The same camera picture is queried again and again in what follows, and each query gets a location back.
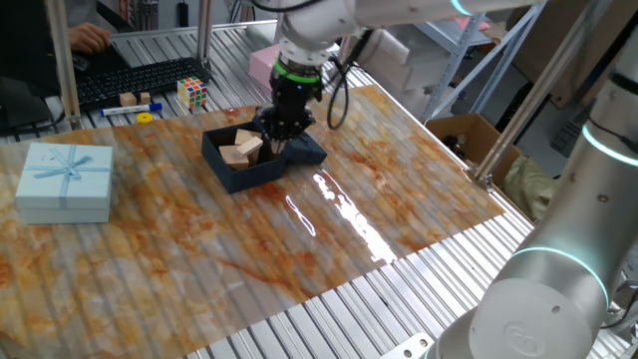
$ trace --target wooden block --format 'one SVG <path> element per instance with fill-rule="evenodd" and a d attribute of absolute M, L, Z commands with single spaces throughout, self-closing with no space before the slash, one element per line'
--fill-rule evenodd
<path fill-rule="evenodd" d="M 120 106 L 128 107 L 138 104 L 138 99 L 132 93 L 125 93 L 120 95 Z"/>
<path fill-rule="evenodd" d="M 235 171 L 244 170 L 250 166 L 248 157 L 240 155 L 237 151 L 238 147 L 239 146 L 237 145 L 219 147 L 219 153 L 221 154 L 223 161 Z"/>
<path fill-rule="evenodd" d="M 255 137 L 257 137 L 258 139 L 261 139 L 261 134 L 248 131 L 248 130 L 239 129 L 237 130 L 237 135 L 235 136 L 235 144 L 243 145 L 246 142 L 248 142 L 248 140 Z M 250 165 L 251 166 L 256 165 L 258 158 L 259 158 L 259 151 L 255 151 L 252 154 L 248 155 L 248 160 L 250 161 Z"/>
<path fill-rule="evenodd" d="M 246 141 L 245 144 L 237 148 L 237 152 L 242 156 L 248 156 L 255 151 L 258 151 L 263 145 L 263 141 L 260 138 L 252 138 Z"/>
<path fill-rule="evenodd" d="M 151 94 L 141 93 L 140 102 L 142 103 L 142 105 L 149 105 L 151 103 Z"/>
<path fill-rule="evenodd" d="M 252 139 L 253 137 L 257 137 L 261 139 L 261 134 L 248 131 L 248 130 L 239 129 L 237 130 L 237 135 L 235 135 L 235 144 L 243 145 L 246 142 L 248 142 L 248 140 Z"/>

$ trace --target black cable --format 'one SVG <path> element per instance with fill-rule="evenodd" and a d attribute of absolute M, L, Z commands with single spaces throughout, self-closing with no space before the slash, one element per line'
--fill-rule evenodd
<path fill-rule="evenodd" d="M 241 11 L 243 10 L 243 5 L 241 4 L 241 1 L 238 1 L 239 5 L 237 5 L 237 10 L 235 11 L 235 14 L 232 17 L 232 22 L 236 23 L 237 21 L 241 20 Z"/>
<path fill-rule="evenodd" d="M 234 19 L 234 13 L 235 10 L 237 8 L 237 5 L 239 4 L 240 0 L 235 0 L 234 3 L 232 3 L 232 7 L 230 8 L 230 11 L 228 12 L 228 21 L 226 21 L 228 24 L 233 22 Z"/>
<path fill-rule="evenodd" d="M 366 47 L 366 45 L 370 41 L 372 32 L 373 32 L 372 30 L 367 30 L 363 34 L 361 39 L 354 46 L 352 52 L 350 53 L 350 55 L 348 56 L 344 64 L 341 64 L 339 59 L 334 55 L 328 59 L 337 68 L 337 72 L 329 80 L 328 84 L 333 84 L 337 78 L 339 79 L 339 81 L 337 81 L 337 83 L 335 84 L 335 90 L 332 93 L 332 96 L 330 97 L 330 103 L 328 104 L 328 116 L 326 118 L 326 121 L 328 122 L 328 128 L 330 130 L 338 130 L 346 121 L 346 117 L 348 116 L 348 107 L 350 106 L 350 94 L 348 91 L 348 73 L 350 72 L 350 70 L 352 70 L 353 65 L 355 65 L 355 61 L 359 59 L 359 56 L 361 56 L 363 49 Z M 339 93 L 339 88 L 341 87 L 344 88 L 346 102 L 344 104 L 343 115 L 341 116 L 341 120 L 335 126 L 332 124 L 332 110 L 333 110 L 335 101 L 337 99 L 337 94 Z"/>
<path fill-rule="evenodd" d="M 62 122 L 62 120 L 65 119 L 65 117 L 66 116 L 65 116 L 64 111 L 63 111 L 62 114 L 60 114 L 60 117 L 58 117 L 58 119 L 56 121 L 54 121 L 53 123 L 51 123 L 49 125 L 36 126 L 36 127 L 32 127 L 31 129 L 7 130 L 7 131 L 0 132 L 0 136 L 31 135 L 31 134 L 47 131 L 47 130 L 51 129 L 52 127 L 60 124 Z"/>
<path fill-rule="evenodd" d="M 310 6 L 310 5 L 317 4 L 317 3 L 319 3 L 319 2 L 321 2 L 323 0 L 308 0 L 308 1 L 303 2 L 301 4 L 288 6 L 288 7 L 284 7 L 284 8 L 271 8 L 271 7 L 259 4 L 257 1 L 258 0 L 250 0 L 252 5 L 254 5 L 259 10 L 263 10 L 263 11 L 267 11 L 267 12 L 274 12 L 274 13 L 284 13 L 284 12 L 291 12 L 291 11 L 301 10 L 301 9 L 303 9 L 305 7 Z"/>
<path fill-rule="evenodd" d="M 627 309 L 625 309 L 625 312 L 622 314 L 622 317 L 618 319 L 617 321 L 613 322 L 612 324 L 601 326 L 600 329 L 613 328 L 619 325 L 620 323 L 622 323 L 625 319 L 627 319 L 627 315 L 629 315 L 631 306 L 634 305 L 634 303 L 636 302 L 636 298 L 638 298 L 638 289 L 634 290 L 634 294 L 631 296 L 631 299 L 629 300 L 629 305 L 627 305 Z"/>
<path fill-rule="evenodd" d="M 379 39 L 377 39 L 377 43 L 375 44 L 375 47 L 372 48 L 372 50 L 370 51 L 370 55 L 368 55 L 368 57 L 366 57 L 364 60 L 357 61 L 359 65 L 367 63 L 370 59 L 372 59 L 373 56 L 375 56 L 375 54 L 377 53 L 377 50 L 379 49 L 379 45 L 381 45 L 381 41 L 383 40 L 383 29 L 384 29 L 383 27 L 379 29 Z"/>
<path fill-rule="evenodd" d="M 588 119 L 589 122 L 595 126 L 596 128 L 600 129 L 601 131 L 617 138 L 618 140 L 620 140 L 621 143 L 623 143 L 627 148 L 629 148 L 629 150 L 634 153 L 634 154 L 638 154 L 638 143 L 631 141 L 629 138 L 624 137 L 622 135 L 616 134 L 615 132 L 609 130 L 609 129 L 605 129 L 604 127 L 598 125 L 595 121 L 593 121 L 591 118 Z"/>
<path fill-rule="evenodd" d="M 328 116 L 326 117 L 326 121 L 328 122 L 328 128 L 330 130 L 338 130 L 346 122 L 346 116 L 348 116 L 348 107 L 350 106 L 350 95 L 348 92 L 348 77 L 347 77 L 348 73 L 344 70 L 343 65 L 341 65 L 341 62 L 339 62 L 339 59 L 336 56 L 331 56 L 328 60 L 335 65 L 335 68 L 337 68 L 340 78 L 337 84 L 335 85 L 335 90 L 332 92 L 332 96 L 330 97 L 330 103 L 328 104 Z M 343 115 L 341 116 L 341 120 L 339 120 L 339 123 L 336 126 L 334 126 L 332 125 L 332 109 L 335 105 L 335 100 L 337 99 L 337 94 L 339 93 L 339 88 L 341 86 L 344 87 L 344 91 L 346 92 L 346 103 L 344 104 Z"/>

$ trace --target pink box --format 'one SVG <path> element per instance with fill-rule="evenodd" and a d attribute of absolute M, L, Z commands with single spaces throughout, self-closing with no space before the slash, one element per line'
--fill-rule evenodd
<path fill-rule="evenodd" d="M 270 91 L 272 91 L 269 83 L 270 72 L 277 56 L 279 56 L 279 45 L 273 45 L 250 55 L 250 76 Z"/>

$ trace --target gift box lid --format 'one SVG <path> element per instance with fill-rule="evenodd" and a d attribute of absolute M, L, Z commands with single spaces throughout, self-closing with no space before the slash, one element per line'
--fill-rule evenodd
<path fill-rule="evenodd" d="M 113 148 L 31 144 L 16 192 L 19 208 L 108 208 Z"/>

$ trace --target black keyboard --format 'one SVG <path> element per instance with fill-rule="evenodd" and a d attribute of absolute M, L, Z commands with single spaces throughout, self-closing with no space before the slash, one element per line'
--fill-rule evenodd
<path fill-rule="evenodd" d="M 87 76 L 78 81 L 80 110 L 103 109 L 120 104 L 120 94 L 160 94 L 177 90 L 177 81 L 197 77 L 207 82 L 212 77 L 193 58 L 169 60 L 120 71 Z"/>

